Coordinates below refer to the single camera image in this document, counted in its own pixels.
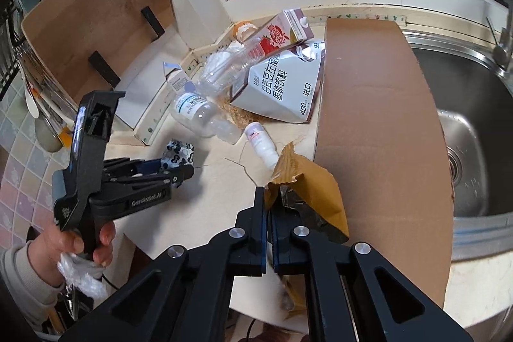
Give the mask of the person's left hand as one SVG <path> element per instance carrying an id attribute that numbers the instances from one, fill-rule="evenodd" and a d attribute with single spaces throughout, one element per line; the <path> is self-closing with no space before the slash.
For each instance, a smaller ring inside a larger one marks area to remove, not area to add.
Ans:
<path id="1" fill-rule="evenodd" d="M 116 227 L 112 221 L 103 225 L 100 233 L 100 246 L 93 253 L 93 261 L 102 267 L 113 260 L 112 242 L 116 237 Z M 46 284 L 60 287 L 64 278 L 57 269 L 62 253 L 81 254 L 84 250 L 83 239 L 71 231 L 61 231 L 55 224 L 45 227 L 44 231 L 28 246 L 28 260 L 35 273 Z"/>

